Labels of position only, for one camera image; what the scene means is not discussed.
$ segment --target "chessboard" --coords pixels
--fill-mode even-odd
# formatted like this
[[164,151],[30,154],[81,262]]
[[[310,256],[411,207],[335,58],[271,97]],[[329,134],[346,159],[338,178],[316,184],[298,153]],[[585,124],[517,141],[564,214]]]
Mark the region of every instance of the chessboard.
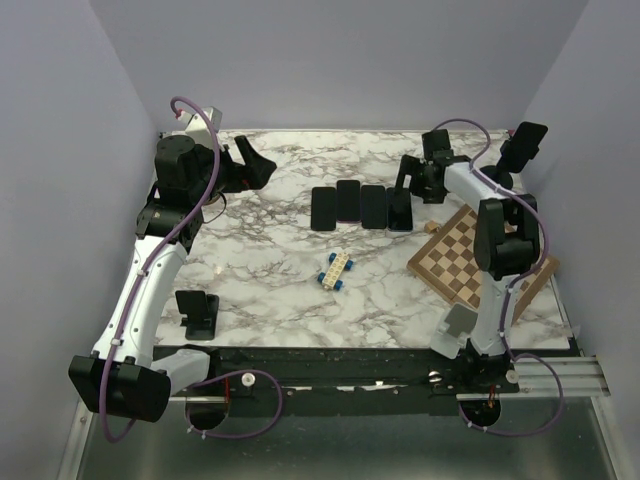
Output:
[[[480,305],[482,290],[482,272],[473,256],[476,220],[475,212],[465,205],[407,264],[410,271],[449,303],[462,303],[474,310]],[[514,229],[507,225],[506,231],[513,232]],[[514,321],[520,318],[558,265],[558,260],[549,256],[540,270],[524,280],[516,302]]]

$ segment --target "black phone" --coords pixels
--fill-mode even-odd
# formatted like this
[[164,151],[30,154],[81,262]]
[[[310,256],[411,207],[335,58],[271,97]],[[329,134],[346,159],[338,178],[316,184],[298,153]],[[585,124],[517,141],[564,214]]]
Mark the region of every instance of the black phone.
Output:
[[358,180],[338,180],[338,221],[358,223],[360,221],[360,182]]
[[311,189],[311,230],[330,232],[336,229],[336,189]]
[[398,192],[394,187],[387,188],[387,226],[392,232],[413,231],[411,193],[408,188]]
[[360,205],[363,228],[387,228],[387,194],[382,185],[363,185],[360,189]]

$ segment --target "white marble surface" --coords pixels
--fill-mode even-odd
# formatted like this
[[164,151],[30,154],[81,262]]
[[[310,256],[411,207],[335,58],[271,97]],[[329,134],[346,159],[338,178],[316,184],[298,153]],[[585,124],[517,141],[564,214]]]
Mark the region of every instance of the white marble surface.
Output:
[[[210,345],[290,347],[427,347],[447,302],[407,270],[407,261],[426,243],[428,220],[446,222],[462,205],[449,195],[443,205],[413,197],[414,232],[392,234],[338,224],[334,232],[309,228],[311,188],[340,179],[393,185],[400,157],[422,156],[419,132],[222,132],[245,134],[262,155],[278,164],[262,191],[230,195],[229,206],[204,225],[175,289],[220,296],[217,336]],[[452,132],[458,154],[473,155],[481,134]],[[484,162],[495,162],[503,132],[492,134]],[[205,208],[205,221],[221,205]],[[343,273],[340,292],[316,282],[332,251],[355,260]],[[186,343],[175,298],[167,301],[156,342]],[[550,285],[540,292],[512,329],[516,348],[567,348]]]

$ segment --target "toy car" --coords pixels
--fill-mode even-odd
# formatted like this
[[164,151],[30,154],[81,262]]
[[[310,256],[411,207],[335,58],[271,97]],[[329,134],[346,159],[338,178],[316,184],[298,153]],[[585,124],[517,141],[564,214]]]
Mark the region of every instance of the toy car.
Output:
[[334,289],[340,291],[342,288],[342,280],[338,280],[342,270],[351,270],[353,267],[353,260],[349,260],[348,253],[332,253],[329,255],[329,263],[331,266],[327,273],[321,273],[318,275],[318,283],[322,285],[325,290]]

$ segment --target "gray floor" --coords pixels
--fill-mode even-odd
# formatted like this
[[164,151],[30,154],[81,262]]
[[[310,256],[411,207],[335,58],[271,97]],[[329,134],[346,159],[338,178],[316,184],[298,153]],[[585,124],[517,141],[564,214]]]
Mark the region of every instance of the gray floor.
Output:
[[[555,402],[503,403],[503,428],[549,418]],[[229,420],[226,430],[264,420]],[[504,439],[468,430],[459,418],[428,416],[283,418],[252,440],[201,440],[186,433],[183,409],[157,424],[137,424],[108,444],[94,416],[79,478],[613,480],[591,403],[572,400],[551,432]]]

